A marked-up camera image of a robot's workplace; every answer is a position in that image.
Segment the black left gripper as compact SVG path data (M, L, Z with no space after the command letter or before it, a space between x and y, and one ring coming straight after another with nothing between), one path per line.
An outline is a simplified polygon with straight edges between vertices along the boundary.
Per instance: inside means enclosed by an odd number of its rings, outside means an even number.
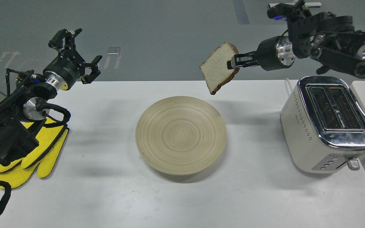
M70 58L76 57L75 37L81 32L81 28L76 29L74 33L63 29L49 41L49 47L56 50L58 55L43 70L43 76L58 81L57 90L70 90L80 78L83 84L91 84L100 75L98 63L102 56L96 56L91 63L83 62L80 66L70 61ZM90 69L90 74L85 74L85 69Z

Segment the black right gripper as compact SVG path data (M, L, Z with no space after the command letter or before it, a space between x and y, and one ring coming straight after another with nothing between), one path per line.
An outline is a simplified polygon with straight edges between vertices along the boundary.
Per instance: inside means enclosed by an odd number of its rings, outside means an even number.
M256 51L235 54L227 61L227 69L261 66L265 71L288 69L295 62L292 42L288 36L276 36L262 41Z

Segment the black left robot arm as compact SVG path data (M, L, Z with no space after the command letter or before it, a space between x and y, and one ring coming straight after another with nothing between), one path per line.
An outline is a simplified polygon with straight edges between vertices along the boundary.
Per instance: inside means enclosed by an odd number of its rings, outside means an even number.
M75 38L82 32L66 29L58 31L48 46L58 52L57 57L43 70L6 70L6 98L0 102L0 165L24 158L39 146L36 139L42 127L66 126L70 112L48 101L59 90L69 90L79 79L83 84L92 83L99 75L96 56L88 63L77 52ZM0 180L0 216L11 196L12 187Z

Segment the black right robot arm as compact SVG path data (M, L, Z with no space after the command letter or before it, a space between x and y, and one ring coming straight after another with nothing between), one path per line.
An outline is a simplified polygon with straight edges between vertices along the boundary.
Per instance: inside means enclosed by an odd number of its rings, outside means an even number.
M312 15L303 0L268 9L271 19L284 20L288 35L262 41L255 51L228 58L227 69L260 66L265 71L288 69L295 58L321 63L317 74L329 70L365 79L365 32L355 30L351 16L331 12Z

